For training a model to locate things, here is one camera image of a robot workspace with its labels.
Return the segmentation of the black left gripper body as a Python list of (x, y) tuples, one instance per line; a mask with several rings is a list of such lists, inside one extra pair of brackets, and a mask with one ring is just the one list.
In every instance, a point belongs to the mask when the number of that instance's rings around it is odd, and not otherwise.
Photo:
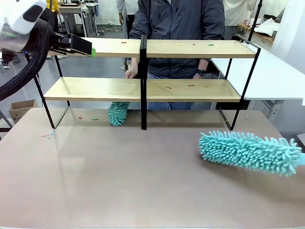
[(70, 44), (71, 44), (71, 36), (72, 34), (68, 33), (66, 35), (56, 33), (56, 32), (49, 32), (49, 44), (48, 48), (50, 52), (58, 52), (58, 53), (72, 53)]

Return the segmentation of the person's right hand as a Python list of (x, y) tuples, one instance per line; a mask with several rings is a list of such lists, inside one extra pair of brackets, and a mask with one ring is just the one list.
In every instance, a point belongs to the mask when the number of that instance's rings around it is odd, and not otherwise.
[(139, 59), (138, 58), (131, 58), (131, 64), (128, 70), (125, 72), (124, 77), (126, 79), (133, 79), (137, 76), (138, 73), (138, 64)]

